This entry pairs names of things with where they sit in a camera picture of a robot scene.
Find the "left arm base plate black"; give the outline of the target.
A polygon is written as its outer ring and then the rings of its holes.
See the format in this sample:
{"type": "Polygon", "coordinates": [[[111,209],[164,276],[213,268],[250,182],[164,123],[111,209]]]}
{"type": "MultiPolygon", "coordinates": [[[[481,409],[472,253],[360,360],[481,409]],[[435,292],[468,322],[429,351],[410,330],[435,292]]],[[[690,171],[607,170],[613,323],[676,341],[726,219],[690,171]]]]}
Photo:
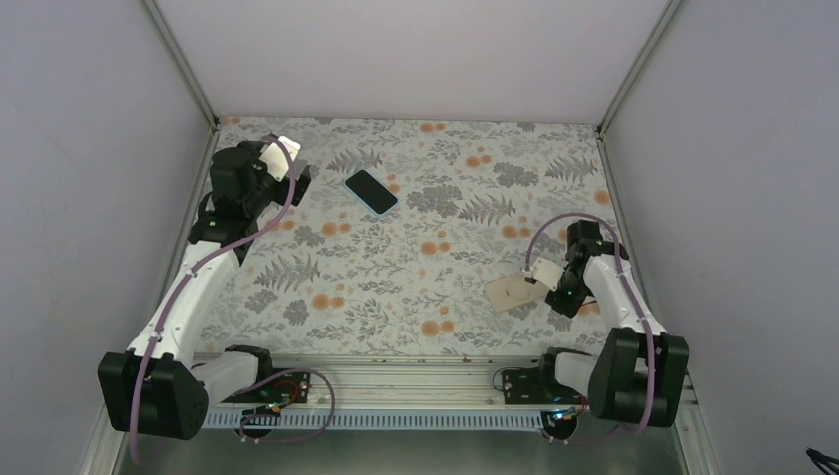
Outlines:
{"type": "Polygon", "coordinates": [[[303,404],[307,402],[310,384],[311,375],[309,373],[290,373],[257,389],[229,396],[224,399],[224,403],[303,404]]]}

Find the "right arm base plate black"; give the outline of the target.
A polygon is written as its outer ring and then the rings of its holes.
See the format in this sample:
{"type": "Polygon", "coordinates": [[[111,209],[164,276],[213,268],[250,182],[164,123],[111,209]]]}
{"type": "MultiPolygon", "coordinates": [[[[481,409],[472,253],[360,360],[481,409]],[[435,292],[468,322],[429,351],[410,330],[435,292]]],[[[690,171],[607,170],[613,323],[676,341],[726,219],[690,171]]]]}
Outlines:
{"type": "Polygon", "coordinates": [[[500,370],[497,388],[506,405],[573,405],[583,396],[573,388],[558,383],[551,374],[536,367],[508,367],[500,370]]]}

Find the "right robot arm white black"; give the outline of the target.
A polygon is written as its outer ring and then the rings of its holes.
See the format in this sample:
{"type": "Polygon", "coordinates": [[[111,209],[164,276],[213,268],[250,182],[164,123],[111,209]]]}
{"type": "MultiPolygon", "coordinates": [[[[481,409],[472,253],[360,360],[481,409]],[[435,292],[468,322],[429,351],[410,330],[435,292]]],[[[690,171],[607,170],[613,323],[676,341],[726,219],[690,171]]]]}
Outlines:
{"type": "Polygon", "coordinates": [[[676,418],[687,374],[689,347],[653,316],[633,279],[631,263],[616,230],[585,213],[569,214],[564,265],[527,258],[529,279],[546,287],[546,305],[566,318],[588,302],[599,305],[609,325],[596,355],[551,348],[539,361],[538,395],[559,403],[573,392],[593,416],[668,428],[676,418]]]}

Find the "beige phone case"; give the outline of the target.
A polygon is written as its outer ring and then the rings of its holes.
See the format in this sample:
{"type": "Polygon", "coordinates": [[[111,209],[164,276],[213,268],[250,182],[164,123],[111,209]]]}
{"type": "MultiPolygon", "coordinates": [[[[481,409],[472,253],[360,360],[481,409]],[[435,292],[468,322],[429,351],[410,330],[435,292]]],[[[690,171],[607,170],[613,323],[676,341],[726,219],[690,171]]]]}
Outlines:
{"type": "Polygon", "coordinates": [[[540,301],[549,288],[543,283],[530,283],[521,274],[506,276],[485,286],[485,293],[495,312],[503,313],[514,308],[540,301]]]}

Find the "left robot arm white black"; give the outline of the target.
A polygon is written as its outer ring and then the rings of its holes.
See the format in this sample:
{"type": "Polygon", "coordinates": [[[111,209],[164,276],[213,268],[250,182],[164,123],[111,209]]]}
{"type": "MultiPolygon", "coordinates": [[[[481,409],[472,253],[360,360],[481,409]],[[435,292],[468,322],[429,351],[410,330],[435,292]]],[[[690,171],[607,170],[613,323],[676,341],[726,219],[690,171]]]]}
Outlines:
{"type": "Polygon", "coordinates": [[[298,205],[311,182],[300,145],[269,134],[214,153],[211,190],[201,200],[175,281],[124,352],[108,352],[97,374],[116,431],[189,440],[208,410],[241,392],[267,398],[275,373],[267,350],[234,345],[209,363],[194,356],[213,305],[263,231],[271,204],[298,205]]]}

